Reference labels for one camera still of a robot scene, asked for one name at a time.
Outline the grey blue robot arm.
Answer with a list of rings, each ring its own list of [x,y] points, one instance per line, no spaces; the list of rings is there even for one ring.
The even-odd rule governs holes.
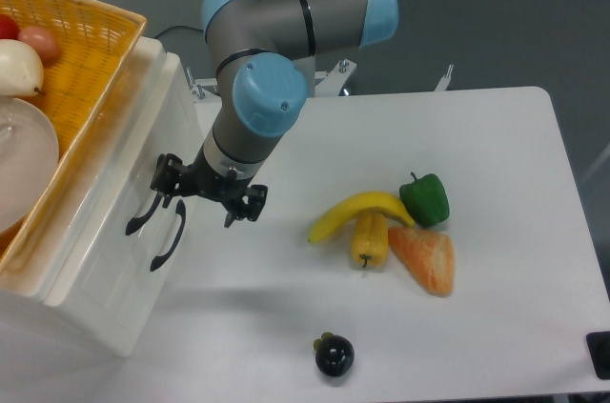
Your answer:
[[[255,221],[267,188],[254,176],[313,91],[296,62],[390,39],[398,0],[203,0],[201,19],[221,109],[191,164],[158,157],[152,204],[184,215],[184,199],[200,196],[225,208],[227,224]]]

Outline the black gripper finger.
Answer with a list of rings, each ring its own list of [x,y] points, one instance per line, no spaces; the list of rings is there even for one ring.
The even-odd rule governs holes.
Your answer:
[[[186,173],[187,167],[177,155],[168,152],[158,156],[150,187],[160,198],[163,209],[169,207],[173,198],[182,195]]]
[[[225,201],[224,227],[229,228],[235,221],[256,222],[266,205],[267,196],[266,185],[251,185],[236,198]]]

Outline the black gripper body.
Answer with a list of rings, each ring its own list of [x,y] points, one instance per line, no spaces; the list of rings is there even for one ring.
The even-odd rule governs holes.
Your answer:
[[[223,205],[246,202],[252,194],[250,178],[241,179],[238,175],[240,171],[234,166],[219,174],[207,162],[192,163],[180,174],[180,194],[200,196]]]

